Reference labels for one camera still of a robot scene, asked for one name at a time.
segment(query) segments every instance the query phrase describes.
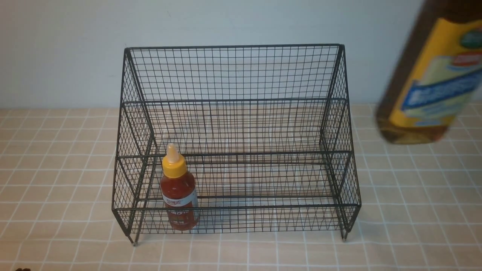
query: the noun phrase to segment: wire mesh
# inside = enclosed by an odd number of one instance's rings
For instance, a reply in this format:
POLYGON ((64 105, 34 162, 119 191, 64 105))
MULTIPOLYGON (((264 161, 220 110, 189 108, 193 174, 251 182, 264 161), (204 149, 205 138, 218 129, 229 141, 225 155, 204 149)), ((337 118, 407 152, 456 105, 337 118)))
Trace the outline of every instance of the wire mesh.
POLYGON ((361 207, 342 45, 127 48, 112 208, 141 233, 351 231, 361 207), (159 181, 175 143, 200 221, 173 230, 159 181))

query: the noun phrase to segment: countertop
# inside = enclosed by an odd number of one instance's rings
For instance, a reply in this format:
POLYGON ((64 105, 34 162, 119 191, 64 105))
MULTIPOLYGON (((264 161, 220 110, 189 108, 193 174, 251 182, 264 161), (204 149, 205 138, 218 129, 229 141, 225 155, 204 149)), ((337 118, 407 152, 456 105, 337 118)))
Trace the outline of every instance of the countertop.
POLYGON ((385 143, 352 105, 362 208, 338 231, 170 234, 132 247, 111 212, 118 109, 0 110, 0 271, 482 269, 482 104, 435 144, 385 143))

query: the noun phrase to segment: red sauce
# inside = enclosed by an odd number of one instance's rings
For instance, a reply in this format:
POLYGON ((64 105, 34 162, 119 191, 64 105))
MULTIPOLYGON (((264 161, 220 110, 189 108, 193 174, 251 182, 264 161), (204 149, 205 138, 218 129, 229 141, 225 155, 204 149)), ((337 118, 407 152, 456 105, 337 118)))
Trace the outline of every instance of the red sauce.
POLYGON ((179 178, 171 179, 163 176, 161 191, 167 208, 179 208, 179 211, 168 211, 167 217, 175 230, 190 230, 199 222, 199 212, 182 210, 182 208, 198 207, 196 181, 190 172, 179 178))

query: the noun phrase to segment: bottle cap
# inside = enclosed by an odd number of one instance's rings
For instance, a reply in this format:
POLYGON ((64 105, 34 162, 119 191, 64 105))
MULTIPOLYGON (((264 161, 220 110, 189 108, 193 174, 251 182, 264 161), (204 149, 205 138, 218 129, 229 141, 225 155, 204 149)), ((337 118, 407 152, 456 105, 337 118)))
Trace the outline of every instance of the bottle cap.
POLYGON ((162 159, 164 175, 171 179, 181 177, 187 172, 184 156, 177 152, 173 143, 167 144, 166 156, 162 159))

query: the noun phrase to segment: white label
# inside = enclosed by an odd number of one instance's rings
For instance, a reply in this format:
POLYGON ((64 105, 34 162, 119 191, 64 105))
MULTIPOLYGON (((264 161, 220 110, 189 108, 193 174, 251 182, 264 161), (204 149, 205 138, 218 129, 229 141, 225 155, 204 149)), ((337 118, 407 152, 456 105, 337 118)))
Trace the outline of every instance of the white label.
POLYGON ((167 203, 171 207, 183 207, 188 205, 190 202, 192 202, 192 207, 198 207, 198 194, 196 192, 196 189, 192 191, 191 194, 189 194, 187 197, 174 200, 166 197, 164 193, 162 194, 162 199, 164 199, 164 202, 167 203))

